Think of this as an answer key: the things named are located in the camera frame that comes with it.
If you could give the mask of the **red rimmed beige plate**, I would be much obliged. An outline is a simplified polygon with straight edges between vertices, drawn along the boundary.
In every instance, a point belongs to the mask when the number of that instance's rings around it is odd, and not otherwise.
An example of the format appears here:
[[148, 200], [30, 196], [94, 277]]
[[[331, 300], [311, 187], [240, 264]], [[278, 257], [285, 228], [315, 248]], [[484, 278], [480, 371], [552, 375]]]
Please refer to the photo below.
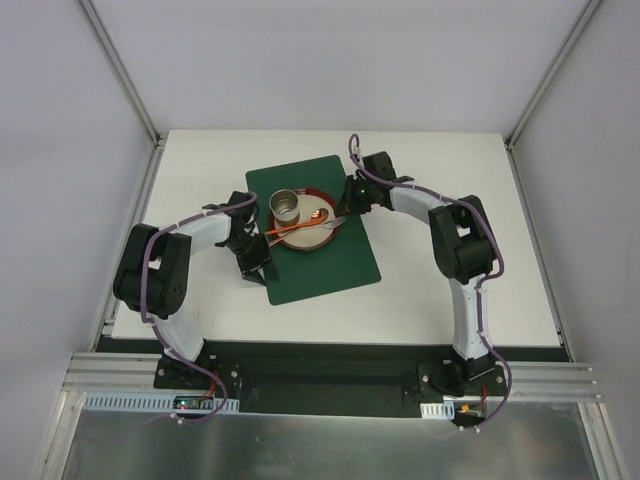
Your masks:
[[[309, 221], [312, 214], [321, 208], [325, 208], [329, 211], [328, 218], [325, 221], [338, 217], [335, 213], [335, 209], [337, 208], [335, 200], [325, 192], [313, 188], [302, 188], [293, 191], [298, 195], [299, 199], [300, 219], [297, 224]], [[278, 225], [274, 221], [274, 217], [270, 210], [266, 232], [281, 227], [282, 226]], [[339, 231], [339, 227], [335, 229], [312, 228], [284, 233], [281, 235], [282, 240], [279, 243], [295, 250], [316, 250], [329, 243]], [[277, 238], [276, 235], [267, 236], [272, 236], [271, 240], [275, 240]]]

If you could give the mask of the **steel cup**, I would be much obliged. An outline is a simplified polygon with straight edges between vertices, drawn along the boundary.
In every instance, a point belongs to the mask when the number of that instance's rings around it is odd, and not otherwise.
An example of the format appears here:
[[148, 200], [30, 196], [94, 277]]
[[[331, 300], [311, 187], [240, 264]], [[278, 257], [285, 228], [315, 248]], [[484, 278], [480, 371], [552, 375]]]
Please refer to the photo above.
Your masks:
[[269, 208], [274, 221], [282, 226], [296, 225], [300, 219], [299, 199], [293, 190], [281, 189], [269, 199]]

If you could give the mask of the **green placemat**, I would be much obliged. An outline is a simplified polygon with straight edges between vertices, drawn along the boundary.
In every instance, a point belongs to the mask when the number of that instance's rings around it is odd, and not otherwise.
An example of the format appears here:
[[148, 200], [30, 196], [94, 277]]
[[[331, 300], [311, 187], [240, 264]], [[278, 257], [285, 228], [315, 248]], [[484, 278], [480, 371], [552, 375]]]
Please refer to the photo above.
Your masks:
[[[249, 171], [247, 186], [258, 195], [259, 229], [266, 232], [268, 201], [281, 189], [313, 188], [336, 202], [344, 191], [346, 175], [339, 156], [331, 155]], [[381, 280], [375, 255], [363, 222], [349, 216], [329, 243], [319, 249], [301, 251], [283, 246], [271, 248], [279, 278], [265, 273], [271, 305], [280, 306], [331, 293], [366, 286]]]

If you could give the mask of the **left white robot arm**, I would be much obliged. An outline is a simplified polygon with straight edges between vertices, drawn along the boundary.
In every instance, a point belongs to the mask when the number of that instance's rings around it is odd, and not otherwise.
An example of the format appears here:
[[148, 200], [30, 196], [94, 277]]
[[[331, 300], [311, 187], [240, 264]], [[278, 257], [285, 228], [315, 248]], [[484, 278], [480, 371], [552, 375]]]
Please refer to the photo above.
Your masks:
[[264, 286], [263, 271], [272, 256], [257, 229], [258, 216], [259, 207], [249, 198], [236, 205], [209, 205], [162, 228], [139, 223], [128, 235], [113, 295], [151, 327], [166, 356], [180, 361], [176, 375], [188, 388], [204, 387], [212, 369], [199, 356], [205, 340], [197, 319], [184, 307], [191, 261], [204, 249], [226, 248], [241, 278]]

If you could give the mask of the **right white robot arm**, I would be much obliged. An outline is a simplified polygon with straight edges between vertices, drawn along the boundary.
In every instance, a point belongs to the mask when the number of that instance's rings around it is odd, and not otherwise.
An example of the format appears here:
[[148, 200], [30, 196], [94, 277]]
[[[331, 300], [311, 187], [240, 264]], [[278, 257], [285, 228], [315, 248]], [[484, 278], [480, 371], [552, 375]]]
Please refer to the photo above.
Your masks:
[[503, 266], [495, 236], [480, 199], [452, 199], [396, 175], [387, 152], [349, 154], [356, 171], [346, 178], [338, 212], [363, 215], [374, 205], [407, 214], [429, 227], [435, 263], [449, 281], [454, 330], [451, 359], [429, 375], [436, 391], [469, 395], [494, 368], [487, 338], [486, 283], [493, 266]]

